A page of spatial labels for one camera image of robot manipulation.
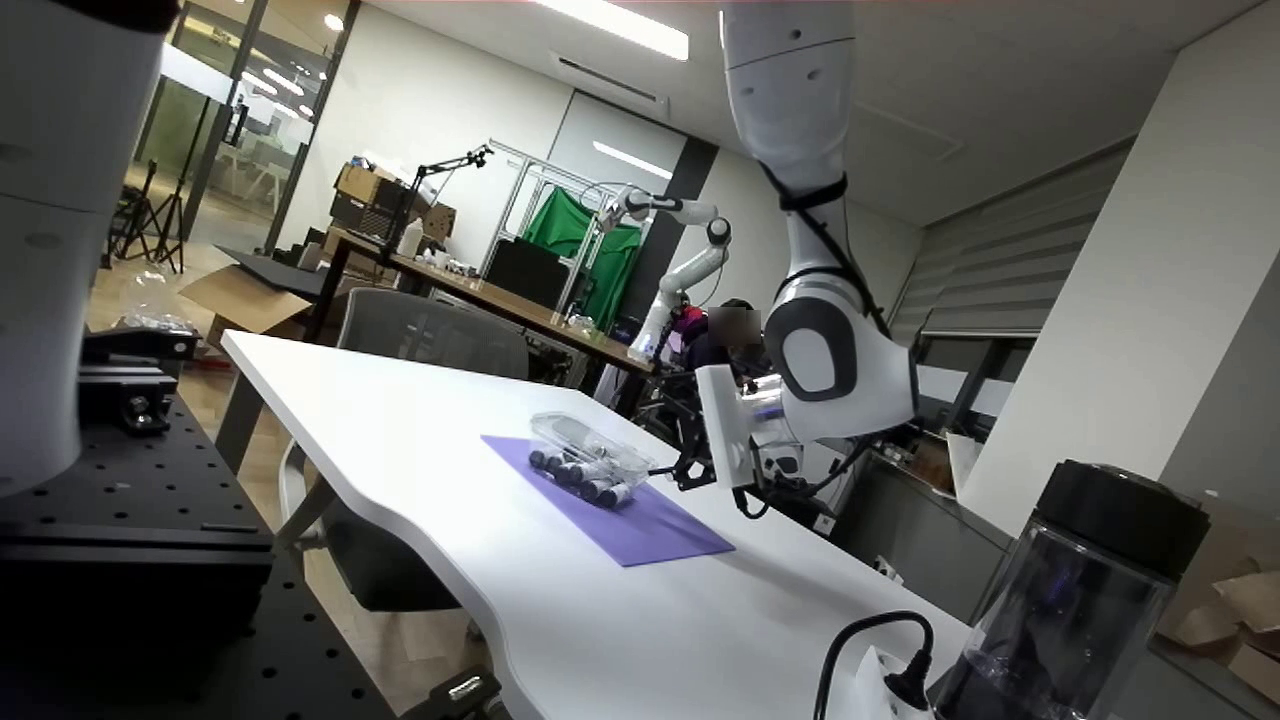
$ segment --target ceiling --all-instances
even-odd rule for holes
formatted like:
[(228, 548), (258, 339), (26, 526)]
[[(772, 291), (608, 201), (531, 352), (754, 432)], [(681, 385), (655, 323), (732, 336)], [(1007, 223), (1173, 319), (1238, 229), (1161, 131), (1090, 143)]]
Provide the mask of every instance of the ceiling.
[[(691, 37), (688, 64), (529, 0), (373, 0), (418, 28), (739, 148), (714, 0), (621, 0)], [(1145, 122), (1173, 54), (1259, 0), (851, 0), (851, 195), (937, 223)], [(655, 100), (564, 73), (566, 54)]]

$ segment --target black cable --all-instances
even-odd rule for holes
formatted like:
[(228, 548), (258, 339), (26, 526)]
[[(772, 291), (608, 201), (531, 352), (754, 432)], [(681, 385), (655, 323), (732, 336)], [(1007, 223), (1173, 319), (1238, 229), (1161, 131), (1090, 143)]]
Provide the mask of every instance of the black cable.
[(862, 447), (866, 445), (855, 445), (821, 484), (812, 484), (812, 497), (834, 484), (862, 455)]
[(812, 203), (839, 201), (839, 195), (845, 195), (845, 178), (833, 182), (833, 186), (809, 191), (809, 195), (790, 195), (790, 191), (772, 174), (767, 162), (758, 162), (758, 168), (763, 168), (767, 182), (781, 191), (785, 210), (795, 210), (795, 217), (812, 229), (812, 237), (814, 237), (814, 239), (829, 247), (829, 257), (839, 263), (834, 274), (845, 274), (845, 279), (855, 289), (862, 313), (866, 313), (871, 323), (887, 336), (887, 323), (883, 323), (883, 313), (881, 313), (881, 303), (876, 303), (876, 294), (871, 294), (871, 289), (866, 289), (866, 274), (861, 273), (861, 263), (851, 260), (851, 253), (845, 253), (845, 247), (834, 242), (834, 237), (829, 233), (829, 223), (821, 223), (821, 220), (809, 210)]
[(732, 502), (742, 512), (742, 519), (767, 517), (767, 490), (758, 490), (758, 508), (753, 512), (749, 489), (732, 489)]
[(910, 709), (921, 709), (921, 711), (929, 709), (929, 701), (925, 701), (925, 676), (929, 676), (929, 664), (932, 664), (932, 625), (929, 625), (921, 611), (881, 611), (881, 617), (851, 618), (851, 625), (845, 625), (845, 628), (833, 637), (829, 659), (824, 659), (824, 676), (821, 676), (814, 701), (812, 701), (812, 720), (824, 720), (824, 716), (829, 716), (833, 673), (834, 673), (834, 659), (839, 659), (839, 646), (848, 644), (848, 637), (866, 630), (866, 628), (881, 628), (881, 625), (921, 625), (921, 630), (925, 630), (921, 652), (910, 656), (910, 664), (908, 664), (901, 676), (883, 676), (883, 685), (887, 685), (891, 697), (901, 697), (903, 704), (910, 704)]

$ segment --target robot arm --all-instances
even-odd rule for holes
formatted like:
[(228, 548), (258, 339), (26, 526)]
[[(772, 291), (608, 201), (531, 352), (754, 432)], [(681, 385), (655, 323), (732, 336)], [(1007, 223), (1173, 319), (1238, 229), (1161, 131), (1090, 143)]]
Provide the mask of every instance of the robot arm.
[(83, 298), (171, 17), (177, 0), (0, 5), (0, 497), (78, 455)]
[(673, 326), (681, 291), (688, 291), (691, 284), (707, 279), (714, 269), (728, 263), (728, 242), (732, 242), (732, 223), (698, 201), (669, 201), (669, 195), (649, 195), (637, 201), (626, 195), (631, 210), (669, 210), (674, 223), (704, 223), (707, 229), (707, 247), (698, 247), (691, 260), (674, 263), (658, 284), (655, 284), (655, 298), (631, 339), (631, 354), (651, 361)]
[(862, 438), (916, 417), (908, 349), (891, 342), (845, 253), (845, 136), (851, 7), (845, 0), (739, 5), (719, 11), (728, 104), (786, 210), (786, 279), (763, 339), (785, 387), (736, 396), (728, 367), (698, 367), (714, 476), (754, 484), (767, 445)]

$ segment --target small object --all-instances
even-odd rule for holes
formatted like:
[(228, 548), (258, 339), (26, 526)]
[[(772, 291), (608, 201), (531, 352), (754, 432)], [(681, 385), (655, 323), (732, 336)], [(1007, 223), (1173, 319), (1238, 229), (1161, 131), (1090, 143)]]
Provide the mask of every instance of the small object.
[(432, 687), (432, 697), (399, 720), (484, 720), (499, 685), (484, 668), (466, 668)]
[(194, 336), (177, 326), (110, 326), (83, 336), (78, 418), (109, 418), (132, 434), (167, 432), (177, 376), (192, 354)]
[(586, 502), (623, 508), (631, 489), (649, 476), (649, 464), (637, 451), (608, 445), (573, 417), (534, 417), (531, 434), (534, 447), (529, 451), (529, 468)]

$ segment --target chair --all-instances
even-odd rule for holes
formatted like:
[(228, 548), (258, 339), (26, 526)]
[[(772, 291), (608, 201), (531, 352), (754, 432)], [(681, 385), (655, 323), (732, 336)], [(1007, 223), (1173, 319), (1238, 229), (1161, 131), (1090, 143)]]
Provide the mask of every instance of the chair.
[[(529, 342), (515, 323), (426, 294), (352, 291), (334, 342), (486, 376), (529, 376)], [(278, 502), (287, 502), (284, 484), (301, 484), (301, 473), (305, 455), (293, 445), (278, 459)], [(287, 517), (278, 540), (295, 545), (317, 517), (343, 582), (367, 611), (457, 608), (409, 545), (361, 519), (324, 479), (317, 479), (308, 499)]]

